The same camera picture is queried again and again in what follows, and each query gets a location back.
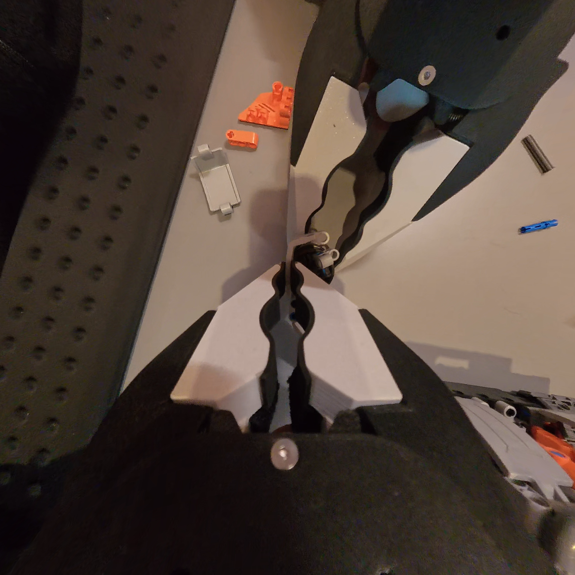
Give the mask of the orange flat panel piece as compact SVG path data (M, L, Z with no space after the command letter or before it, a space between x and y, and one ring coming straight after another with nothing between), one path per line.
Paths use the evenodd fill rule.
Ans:
M294 104L294 88L274 82L270 92L260 93L238 115L238 121L288 130Z

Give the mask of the short black axle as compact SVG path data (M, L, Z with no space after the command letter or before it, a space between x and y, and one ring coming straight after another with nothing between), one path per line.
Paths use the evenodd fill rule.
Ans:
M554 168L532 135L527 135L521 142L541 174L547 174Z

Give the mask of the grey flat hinged panel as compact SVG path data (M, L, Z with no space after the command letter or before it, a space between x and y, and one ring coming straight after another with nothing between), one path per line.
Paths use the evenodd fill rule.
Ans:
M241 204L241 198L225 150L200 145L191 162L196 167L210 212L231 216L234 208Z

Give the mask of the black perforated board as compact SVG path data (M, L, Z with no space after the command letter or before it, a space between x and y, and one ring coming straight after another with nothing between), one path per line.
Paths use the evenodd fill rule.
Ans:
M80 450L117 397L234 3L83 2L1 277L1 464Z

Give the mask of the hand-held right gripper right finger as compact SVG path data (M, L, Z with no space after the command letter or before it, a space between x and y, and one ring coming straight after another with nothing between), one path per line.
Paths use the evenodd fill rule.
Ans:
M299 289L311 305L311 330L303 339L311 376L309 405L322 416L362 406L398 404L399 390L358 307L302 264Z

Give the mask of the grey orange tracked toy robot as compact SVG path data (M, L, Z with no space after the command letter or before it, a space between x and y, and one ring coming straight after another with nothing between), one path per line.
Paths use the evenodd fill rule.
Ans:
M574 400L446 382L505 479L535 514L574 507Z

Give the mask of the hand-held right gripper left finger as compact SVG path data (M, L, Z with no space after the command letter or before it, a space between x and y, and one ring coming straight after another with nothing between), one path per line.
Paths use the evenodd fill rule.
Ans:
M260 380L270 342L260 315L276 295L272 280L280 270L273 265L216 309L171 392L173 402L233 414L254 414L263 406Z

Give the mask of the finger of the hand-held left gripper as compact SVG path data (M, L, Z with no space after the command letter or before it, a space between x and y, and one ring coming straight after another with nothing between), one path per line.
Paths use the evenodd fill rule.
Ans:
M361 229L373 203L373 133L360 92L331 77L297 160L290 160L290 241L326 231L339 261L373 248Z
M409 226L469 148L448 135L417 137L391 169L389 198L363 226L360 240L338 268L344 269L363 258Z

